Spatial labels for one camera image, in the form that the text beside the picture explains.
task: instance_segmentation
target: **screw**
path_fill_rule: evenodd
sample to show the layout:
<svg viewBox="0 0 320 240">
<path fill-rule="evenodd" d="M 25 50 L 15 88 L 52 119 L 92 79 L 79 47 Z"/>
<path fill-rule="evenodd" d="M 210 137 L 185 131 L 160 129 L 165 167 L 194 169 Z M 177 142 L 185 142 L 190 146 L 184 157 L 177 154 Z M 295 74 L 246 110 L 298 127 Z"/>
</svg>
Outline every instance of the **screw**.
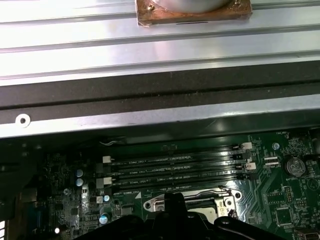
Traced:
<svg viewBox="0 0 320 240">
<path fill-rule="evenodd" d="M 153 11 L 153 10 L 155 10 L 155 5 L 152 5 L 152 4 L 149 4 L 149 6 L 148 6 L 148 10 L 149 11 Z"/>
<path fill-rule="evenodd" d="M 66 188 L 63 190 L 63 193 L 64 193 L 64 195 L 68 196 L 68 195 L 70 195 L 71 191 L 69 188 Z"/>
<path fill-rule="evenodd" d="M 272 144 L 272 148 L 273 148 L 273 150 L 279 150 L 280 144 L 277 143 L 277 142 L 274 142 L 274 143 Z"/>
</svg>

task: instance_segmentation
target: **metal ridge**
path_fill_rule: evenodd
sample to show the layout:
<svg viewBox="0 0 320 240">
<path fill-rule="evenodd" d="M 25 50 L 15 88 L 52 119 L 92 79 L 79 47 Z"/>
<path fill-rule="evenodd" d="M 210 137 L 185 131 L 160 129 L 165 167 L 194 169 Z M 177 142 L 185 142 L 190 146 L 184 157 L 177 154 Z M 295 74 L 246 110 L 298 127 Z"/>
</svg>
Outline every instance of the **metal ridge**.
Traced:
<svg viewBox="0 0 320 240">
<path fill-rule="evenodd" d="M 252 5 L 249 21 L 144 28 L 134 0 L 0 1 L 0 86 L 320 60 L 320 0 Z"/>
</svg>

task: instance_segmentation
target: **copper plate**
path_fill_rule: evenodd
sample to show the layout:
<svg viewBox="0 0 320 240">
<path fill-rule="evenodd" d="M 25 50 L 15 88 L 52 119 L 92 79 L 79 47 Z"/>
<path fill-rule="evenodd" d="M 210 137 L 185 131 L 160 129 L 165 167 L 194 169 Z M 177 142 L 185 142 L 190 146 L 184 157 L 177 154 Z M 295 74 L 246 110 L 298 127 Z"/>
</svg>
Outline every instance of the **copper plate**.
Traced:
<svg viewBox="0 0 320 240">
<path fill-rule="evenodd" d="M 138 24 L 144 27 L 155 24 L 248 19 L 252 14 L 250 0 L 232 0 L 219 9 L 197 14 L 172 12 L 155 4 L 152 0 L 136 0 L 135 3 Z"/>
</svg>

